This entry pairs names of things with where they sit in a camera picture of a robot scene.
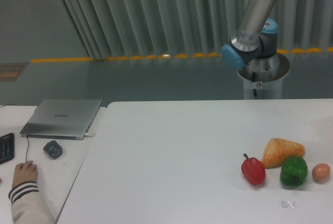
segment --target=gray curtain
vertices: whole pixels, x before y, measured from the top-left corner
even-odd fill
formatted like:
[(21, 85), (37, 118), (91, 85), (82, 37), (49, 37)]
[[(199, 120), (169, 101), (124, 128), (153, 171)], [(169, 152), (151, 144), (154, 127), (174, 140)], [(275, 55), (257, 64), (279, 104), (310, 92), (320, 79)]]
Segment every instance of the gray curtain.
[[(248, 0), (65, 0), (92, 58), (221, 52)], [(278, 0), (278, 48), (333, 46), (333, 0)]]

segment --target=bread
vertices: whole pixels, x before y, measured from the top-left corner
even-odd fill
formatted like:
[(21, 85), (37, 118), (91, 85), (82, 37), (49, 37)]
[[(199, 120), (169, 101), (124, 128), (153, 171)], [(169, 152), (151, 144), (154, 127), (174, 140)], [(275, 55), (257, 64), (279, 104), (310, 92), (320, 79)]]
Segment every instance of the bread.
[(291, 155), (302, 157), (304, 146), (297, 142), (273, 138), (267, 143), (261, 162), (266, 169), (276, 168), (281, 166)]

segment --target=laptop logo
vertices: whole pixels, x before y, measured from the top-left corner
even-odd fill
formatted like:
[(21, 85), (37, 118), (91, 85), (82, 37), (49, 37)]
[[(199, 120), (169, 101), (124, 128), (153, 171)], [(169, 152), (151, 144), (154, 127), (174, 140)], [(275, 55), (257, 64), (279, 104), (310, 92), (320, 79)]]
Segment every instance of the laptop logo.
[(63, 115), (63, 114), (55, 114), (55, 117), (69, 117), (69, 115)]

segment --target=laptop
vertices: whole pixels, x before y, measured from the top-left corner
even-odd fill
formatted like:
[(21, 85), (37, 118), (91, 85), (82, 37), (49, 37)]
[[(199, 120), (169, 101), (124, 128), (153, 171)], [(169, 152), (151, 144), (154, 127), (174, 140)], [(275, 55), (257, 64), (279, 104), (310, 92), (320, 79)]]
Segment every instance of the laptop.
[(31, 138), (83, 140), (100, 104), (99, 99), (45, 99), (20, 134)]

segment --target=black keyboard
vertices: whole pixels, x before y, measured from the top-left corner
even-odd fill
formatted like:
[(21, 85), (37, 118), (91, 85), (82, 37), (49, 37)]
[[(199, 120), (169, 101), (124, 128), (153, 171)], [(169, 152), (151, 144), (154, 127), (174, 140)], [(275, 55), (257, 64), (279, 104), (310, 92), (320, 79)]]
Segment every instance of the black keyboard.
[(15, 136), (13, 133), (0, 137), (0, 164), (14, 158)]

